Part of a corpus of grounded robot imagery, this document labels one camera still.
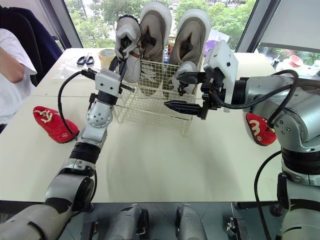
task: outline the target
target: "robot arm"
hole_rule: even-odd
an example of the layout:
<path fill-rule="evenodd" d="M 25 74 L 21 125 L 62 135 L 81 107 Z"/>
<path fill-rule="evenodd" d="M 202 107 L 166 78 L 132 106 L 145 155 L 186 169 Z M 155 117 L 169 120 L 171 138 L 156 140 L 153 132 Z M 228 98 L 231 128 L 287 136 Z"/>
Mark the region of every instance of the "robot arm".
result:
<path fill-rule="evenodd" d="M 111 68 L 116 64 L 115 58 Z M 121 61 L 120 74 L 107 69 L 87 72 L 95 80 L 98 94 L 70 157 L 49 185 L 43 204 L 32 205 L 0 224 L 0 240 L 55 240 L 75 214 L 90 209 L 95 188 L 92 177 L 113 118 L 114 105 L 121 88 L 133 91 L 121 83 L 125 68 L 125 61 Z"/>
<path fill-rule="evenodd" d="M 205 74 L 190 72 L 177 77 L 185 85 L 202 83 L 203 106 L 180 100 L 165 105 L 203 120 L 208 110 L 221 107 L 243 109 L 269 119 L 288 95 L 290 86 L 286 86 L 292 85 L 293 79 L 270 75 L 236 81 L 237 66 L 235 56 L 221 41 L 204 61 Z M 282 239 L 315 240 L 320 236 L 320 94 L 317 90 L 320 83 L 298 79 L 297 86 L 290 101 L 272 121 L 282 153 L 283 172 L 278 176 L 277 196 L 288 209 L 282 224 Z M 269 98 L 257 101 L 280 88 Z"/>

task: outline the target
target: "white wire basket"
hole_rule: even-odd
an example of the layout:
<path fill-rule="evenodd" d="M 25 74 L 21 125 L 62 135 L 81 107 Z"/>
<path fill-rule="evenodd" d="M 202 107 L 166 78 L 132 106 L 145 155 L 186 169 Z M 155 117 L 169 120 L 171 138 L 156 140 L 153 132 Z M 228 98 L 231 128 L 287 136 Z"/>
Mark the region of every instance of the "white wire basket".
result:
<path fill-rule="evenodd" d="M 137 83 L 125 82 L 135 89 L 135 92 L 123 89 L 114 108 L 114 116 L 121 124 L 124 121 L 138 122 L 158 127 L 180 130 L 185 137 L 188 134 L 193 116 L 178 113 L 166 107 L 164 102 L 183 100 L 188 103 L 196 102 L 194 94 L 180 96 L 170 90 L 166 84 L 175 74 L 179 66 L 141 60 L 141 77 Z"/>

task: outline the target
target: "white shoelace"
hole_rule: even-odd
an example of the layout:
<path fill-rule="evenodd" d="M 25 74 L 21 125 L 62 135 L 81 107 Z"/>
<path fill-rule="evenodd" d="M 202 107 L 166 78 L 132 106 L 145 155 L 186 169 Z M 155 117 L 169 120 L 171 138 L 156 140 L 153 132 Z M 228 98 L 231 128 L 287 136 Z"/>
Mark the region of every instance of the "white shoelace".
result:
<path fill-rule="evenodd" d="M 53 114 L 50 112 L 50 110 L 48 110 L 48 111 L 46 111 L 46 110 L 44 110 L 44 111 L 35 110 L 33 112 L 40 114 L 40 116 L 46 117 L 46 119 L 43 119 L 43 118 L 41 119 L 41 121 L 43 121 L 44 123 L 49 123 L 52 120 Z"/>
<path fill-rule="evenodd" d="M 149 80 L 153 83 L 156 83 L 156 71 L 152 65 L 149 63 L 143 62 L 141 64 L 141 79 L 142 81 Z"/>

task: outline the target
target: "red baby shoe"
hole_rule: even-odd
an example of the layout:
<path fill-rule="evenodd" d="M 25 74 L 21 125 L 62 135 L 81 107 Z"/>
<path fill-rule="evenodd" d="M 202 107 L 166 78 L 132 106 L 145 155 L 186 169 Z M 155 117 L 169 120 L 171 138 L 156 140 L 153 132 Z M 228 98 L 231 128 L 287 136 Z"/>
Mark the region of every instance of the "red baby shoe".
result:
<path fill-rule="evenodd" d="M 33 109 L 33 116 L 36 122 L 46 130 L 50 138 L 57 143 L 63 144 L 73 139 L 73 136 L 62 122 L 58 111 L 44 106 L 36 106 Z M 71 131 L 77 135 L 79 133 L 77 125 L 67 119 L 65 121 Z"/>
<path fill-rule="evenodd" d="M 268 146 L 277 139 L 275 130 L 267 126 L 267 120 L 263 117 L 247 113 L 245 119 L 252 133 L 252 137 L 257 144 Z"/>

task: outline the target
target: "green foliage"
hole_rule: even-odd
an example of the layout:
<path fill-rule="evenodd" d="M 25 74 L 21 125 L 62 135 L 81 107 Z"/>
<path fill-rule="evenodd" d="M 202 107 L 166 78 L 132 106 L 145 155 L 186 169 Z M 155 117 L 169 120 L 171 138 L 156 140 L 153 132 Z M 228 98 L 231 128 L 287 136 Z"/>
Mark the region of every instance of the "green foliage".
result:
<path fill-rule="evenodd" d="M 83 5 L 76 0 L 67 0 L 75 29 L 85 48 L 107 48 L 114 47 L 115 41 L 108 39 L 110 27 L 99 17 L 87 17 Z"/>
<path fill-rule="evenodd" d="M 256 0 L 247 0 L 244 5 L 228 8 L 221 2 L 209 7 L 206 0 L 184 0 L 180 1 L 179 7 L 174 11 L 175 21 L 177 24 L 188 9 L 203 9 L 211 17 L 212 28 L 230 36 L 228 45 L 235 50 L 255 2 Z"/>
<path fill-rule="evenodd" d="M 313 65 L 315 60 L 320 60 L 320 53 L 296 51 L 291 49 L 273 48 L 258 46 L 259 53 L 263 53 L 270 58 L 277 58 L 282 62 L 284 59 L 288 59 L 291 55 L 297 55 L 302 59 L 305 65 Z"/>
<path fill-rule="evenodd" d="M 115 22 L 123 15 L 132 15 L 139 19 L 143 6 L 151 0 L 95 0 L 99 2 L 100 13 L 103 14 L 104 21 L 115 30 Z M 159 0 L 167 7 L 169 0 Z"/>
<path fill-rule="evenodd" d="M 183 0 L 180 1 L 179 6 L 174 10 L 175 13 L 175 22 L 178 25 L 178 22 L 181 16 L 184 14 L 185 11 L 189 9 L 202 9 L 206 12 L 208 11 L 209 7 L 207 5 L 206 0 Z"/>
<path fill-rule="evenodd" d="M 255 2 L 256 0 L 248 0 L 246 4 L 234 8 L 227 8 L 218 2 L 208 11 L 212 28 L 230 36 L 228 45 L 233 50 L 237 47 Z"/>

